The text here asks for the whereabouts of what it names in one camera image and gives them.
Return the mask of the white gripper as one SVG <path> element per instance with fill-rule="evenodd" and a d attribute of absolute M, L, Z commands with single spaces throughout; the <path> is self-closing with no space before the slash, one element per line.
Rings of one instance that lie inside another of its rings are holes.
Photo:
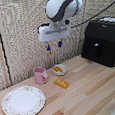
<path fill-rule="evenodd" d="M 38 28 L 38 38 L 41 42 L 46 42 L 47 51 L 50 51 L 51 47 L 49 41 L 61 38 L 58 41 L 58 47 L 62 47 L 63 43 L 62 38 L 69 36 L 70 31 L 71 31 L 70 20 L 67 20 L 66 25 L 61 25 L 61 27 L 58 27 L 56 25 L 54 28 L 49 23 L 45 23 L 40 25 Z"/>

